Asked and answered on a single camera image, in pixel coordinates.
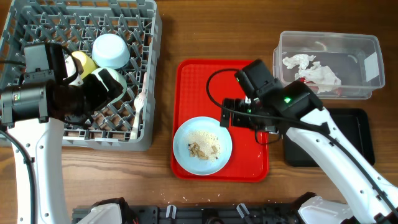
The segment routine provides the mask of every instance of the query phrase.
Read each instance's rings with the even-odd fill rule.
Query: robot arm
[[[365,158],[344,137],[326,108],[322,108],[322,110],[314,109],[300,120],[317,126],[326,123],[330,130],[330,136],[349,151],[380,189],[386,193],[393,206],[395,208],[398,207],[397,187],[393,186],[370,166]],[[353,161],[339,147],[332,146],[330,141],[323,135],[305,129],[289,128],[286,136],[296,142],[317,162],[337,186],[349,205],[342,205],[341,207],[335,202],[325,202],[319,197],[313,198],[311,201],[314,203],[306,203],[298,210],[306,223],[318,222],[320,215],[323,217],[322,219],[329,220],[331,223],[336,223],[332,221],[340,223],[344,219],[350,219],[353,215],[360,223],[375,223],[377,221],[375,217],[380,217],[381,215],[387,217],[391,213],[391,209],[373,189],[373,186],[367,181],[364,174]]]
[[[65,116],[82,116],[86,121],[85,114],[92,114],[122,93],[123,87],[107,72],[100,73],[102,82],[90,74],[82,86],[68,85],[76,76],[67,78],[62,50],[57,44],[25,48],[27,73],[22,78],[23,84],[7,87],[1,95],[2,124],[9,133],[4,134],[17,143],[12,147],[20,224],[70,223],[62,178]],[[106,219],[109,216],[115,223],[124,220],[119,207],[123,203],[109,204],[95,207],[93,214],[85,219],[87,223],[104,223],[98,217],[109,220]]]
[[[384,217],[395,220],[398,189],[344,137],[308,86],[296,81],[283,88],[260,60],[238,71],[235,77],[252,102],[251,126],[275,126],[296,142],[325,171],[348,203],[310,199],[299,209],[305,222],[319,223],[321,219],[323,223],[341,223],[353,215],[360,223],[375,223]]]

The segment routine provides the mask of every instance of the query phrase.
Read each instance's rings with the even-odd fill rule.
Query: white utensil
[[[144,74],[144,81],[142,82],[142,91],[146,93],[146,88],[147,88],[147,73]]]
[[[136,108],[136,116],[134,117],[134,122],[132,124],[130,139],[138,138],[139,115],[141,114],[141,110],[144,107],[144,102],[146,101],[146,98],[147,95],[144,92],[141,92],[134,100],[134,107]]]

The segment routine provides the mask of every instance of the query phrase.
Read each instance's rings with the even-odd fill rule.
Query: black tray
[[[368,115],[362,109],[328,109],[340,131],[373,166],[374,152]],[[295,167],[316,167],[318,164],[296,143],[284,136],[285,162]]]

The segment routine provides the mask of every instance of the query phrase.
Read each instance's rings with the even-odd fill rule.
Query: yellow cup
[[[87,56],[87,54],[77,51],[73,52],[72,56],[80,61],[80,63],[77,62],[77,66],[79,73],[81,73],[81,79],[84,79],[88,74],[97,69],[97,65],[94,63],[93,59]]]

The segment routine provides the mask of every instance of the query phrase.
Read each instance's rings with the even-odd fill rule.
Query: red tray
[[[177,129],[187,120],[197,116],[208,116],[218,121],[221,109],[214,105],[206,94],[208,77],[222,68],[243,68],[251,60],[201,60],[188,59],[177,69],[175,86],[173,138]],[[245,94],[234,78],[234,72],[215,76],[210,83],[210,92],[218,102],[224,98],[244,99]],[[259,182],[268,174],[268,147],[254,140],[254,131],[229,126],[233,149],[228,163],[217,173],[200,176],[184,170],[171,156],[174,174],[186,180],[223,180]],[[266,142],[268,135],[259,133],[259,141]]]

